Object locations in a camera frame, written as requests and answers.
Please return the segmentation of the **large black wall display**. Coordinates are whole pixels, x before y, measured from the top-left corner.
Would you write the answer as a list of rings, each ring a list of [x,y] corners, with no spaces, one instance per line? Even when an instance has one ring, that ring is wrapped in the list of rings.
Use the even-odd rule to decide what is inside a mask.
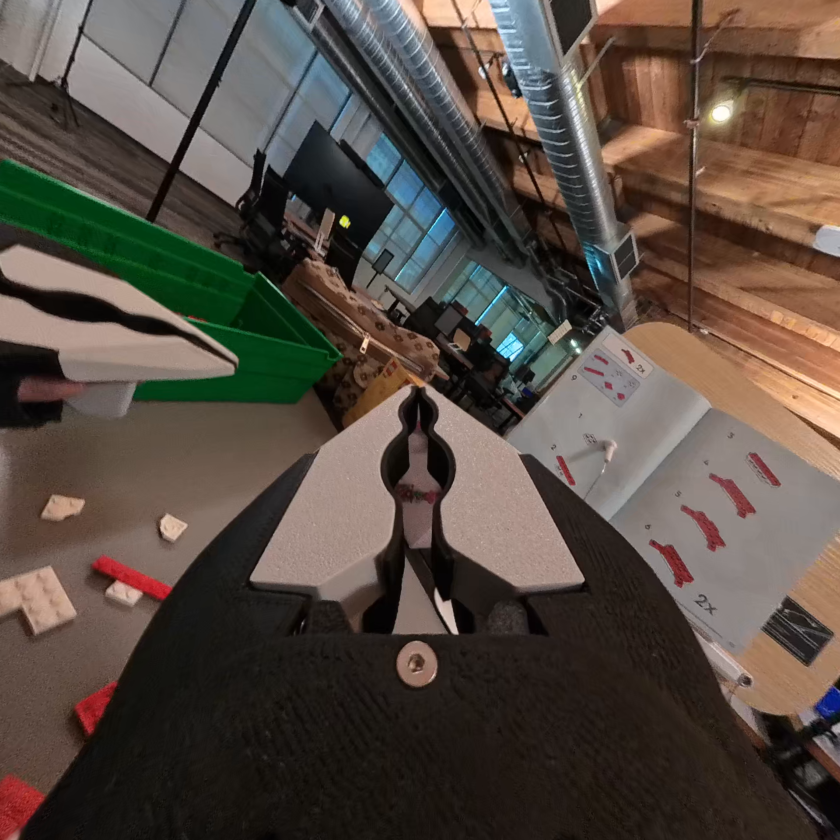
[[[289,192],[316,212],[333,211],[346,218],[344,233],[365,251],[393,208],[384,186],[331,134],[314,122],[283,176]]]

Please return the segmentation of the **lego set box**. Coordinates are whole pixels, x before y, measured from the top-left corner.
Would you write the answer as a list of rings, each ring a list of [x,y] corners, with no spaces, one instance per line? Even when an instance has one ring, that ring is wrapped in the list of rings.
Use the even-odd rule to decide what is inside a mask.
[[[355,404],[343,415],[343,427],[351,426],[403,388],[425,384],[421,377],[406,369],[396,358],[391,358],[364,388]]]

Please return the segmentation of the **lego instruction booklet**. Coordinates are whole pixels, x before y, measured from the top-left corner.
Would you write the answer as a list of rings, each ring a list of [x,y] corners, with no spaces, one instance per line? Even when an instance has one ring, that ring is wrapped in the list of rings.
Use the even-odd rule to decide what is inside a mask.
[[[638,552],[731,656],[764,634],[810,665],[833,631],[791,597],[838,532],[838,481],[654,364],[611,329],[507,441]]]

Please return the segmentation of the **green plastic bin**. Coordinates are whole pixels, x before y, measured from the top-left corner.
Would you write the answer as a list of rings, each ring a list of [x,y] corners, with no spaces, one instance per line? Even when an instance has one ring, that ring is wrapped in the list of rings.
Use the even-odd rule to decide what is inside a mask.
[[[328,347],[267,278],[214,249],[12,160],[2,160],[1,187],[4,224],[68,247],[184,317]]]
[[[233,351],[238,369],[223,379],[142,384],[141,401],[297,403],[339,359],[338,351],[262,274],[234,262],[233,272],[180,269],[186,263],[156,255],[151,265],[77,249],[23,227],[2,224],[2,245],[21,244],[90,268],[106,270],[190,320]]]

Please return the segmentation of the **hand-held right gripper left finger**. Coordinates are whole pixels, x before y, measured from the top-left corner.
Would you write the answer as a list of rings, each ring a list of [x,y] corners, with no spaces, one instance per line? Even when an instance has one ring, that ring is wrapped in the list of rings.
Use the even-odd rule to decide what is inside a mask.
[[[337,603],[364,632],[395,630],[406,567],[397,487],[419,395],[403,387],[320,447],[250,575],[253,588]]]

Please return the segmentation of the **red lego plate assembly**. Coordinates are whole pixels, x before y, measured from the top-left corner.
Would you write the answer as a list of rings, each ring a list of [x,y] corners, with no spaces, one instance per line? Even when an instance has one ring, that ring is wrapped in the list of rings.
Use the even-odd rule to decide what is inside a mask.
[[[75,713],[85,736],[95,731],[118,685],[112,681],[81,700]],[[38,810],[45,796],[13,774],[1,781],[1,838],[19,838],[28,820]]]

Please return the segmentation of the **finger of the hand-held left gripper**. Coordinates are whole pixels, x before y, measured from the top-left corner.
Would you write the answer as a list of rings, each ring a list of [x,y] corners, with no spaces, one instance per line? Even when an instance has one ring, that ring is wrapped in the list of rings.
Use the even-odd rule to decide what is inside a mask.
[[[125,280],[23,245],[2,250],[2,295],[50,316],[113,324],[150,337],[179,338],[210,354],[230,354],[181,316]]]
[[[236,355],[161,309],[131,312],[67,290],[2,290],[2,341],[54,353],[78,382],[183,381],[228,377]]]

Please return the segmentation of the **brown patterned bag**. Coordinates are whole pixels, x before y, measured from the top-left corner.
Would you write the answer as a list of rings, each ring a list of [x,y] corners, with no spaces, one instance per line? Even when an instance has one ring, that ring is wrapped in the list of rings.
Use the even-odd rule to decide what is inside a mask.
[[[394,324],[369,296],[347,288],[335,268],[304,259],[283,281],[282,291],[339,353],[318,381],[339,418],[354,408],[391,361],[422,384],[435,378],[438,346]]]

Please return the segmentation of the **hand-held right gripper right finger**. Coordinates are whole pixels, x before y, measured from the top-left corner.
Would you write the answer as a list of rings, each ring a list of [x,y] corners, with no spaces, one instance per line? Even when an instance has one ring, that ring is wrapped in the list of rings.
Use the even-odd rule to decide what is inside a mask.
[[[498,603],[582,592],[585,577],[521,454],[438,392],[418,391],[433,507],[430,565],[460,632]]]

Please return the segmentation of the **black office chair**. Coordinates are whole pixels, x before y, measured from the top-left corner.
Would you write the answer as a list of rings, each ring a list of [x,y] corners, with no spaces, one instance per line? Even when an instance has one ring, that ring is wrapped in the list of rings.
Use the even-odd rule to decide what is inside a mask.
[[[255,264],[266,261],[284,237],[289,194],[283,176],[267,164],[266,152],[257,150],[248,189],[235,205],[241,221],[239,231],[214,233],[215,249],[236,247]]]

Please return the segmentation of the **black stand pole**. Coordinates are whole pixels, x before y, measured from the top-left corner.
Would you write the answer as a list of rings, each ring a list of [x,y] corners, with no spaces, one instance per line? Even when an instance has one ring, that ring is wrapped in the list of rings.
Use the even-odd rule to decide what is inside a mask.
[[[215,61],[211,75],[205,84],[201,96],[199,97],[194,111],[192,112],[185,127],[181,140],[178,143],[169,164],[167,165],[151,205],[145,215],[145,220],[151,224],[156,222],[165,202],[165,198],[172,189],[175,177],[181,170],[186,153],[189,151],[215,92],[222,82],[224,73],[230,63],[230,60],[232,59],[235,49],[245,31],[256,5],[257,1],[244,1],[238,10],[234,24],[231,27],[224,45]]]

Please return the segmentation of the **white corner lego plate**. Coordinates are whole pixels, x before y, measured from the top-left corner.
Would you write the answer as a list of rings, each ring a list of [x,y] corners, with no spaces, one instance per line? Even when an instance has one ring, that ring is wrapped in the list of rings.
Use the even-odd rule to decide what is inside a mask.
[[[47,634],[77,616],[50,565],[1,580],[1,618],[17,613],[33,636]]]

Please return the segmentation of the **silver ventilation duct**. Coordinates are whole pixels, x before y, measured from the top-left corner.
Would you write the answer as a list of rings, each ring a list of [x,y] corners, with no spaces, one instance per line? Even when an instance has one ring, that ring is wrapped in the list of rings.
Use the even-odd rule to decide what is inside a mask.
[[[637,243],[616,215],[580,46],[596,19],[590,1],[490,1],[497,31],[595,287],[619,332],[637,319],[630,277]]]
[[[415,131],[453,177],[456,190],[494,241],[500,258],[522,268],[532,230],[481,128],[413,2],[331,1],[325,5]]]

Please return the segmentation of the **long red lego plate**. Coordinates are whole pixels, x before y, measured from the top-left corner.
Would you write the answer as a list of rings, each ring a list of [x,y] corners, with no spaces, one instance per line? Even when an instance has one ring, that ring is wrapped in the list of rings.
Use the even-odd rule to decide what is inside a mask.
[[[112,583],[119,583],[140,596],[148,596],[158,602],[163,601],[171,592],[172,586],[158,581],[143,572],[118,562],[113,558],[102,555],[91,563],[91,570],[111,579]]]

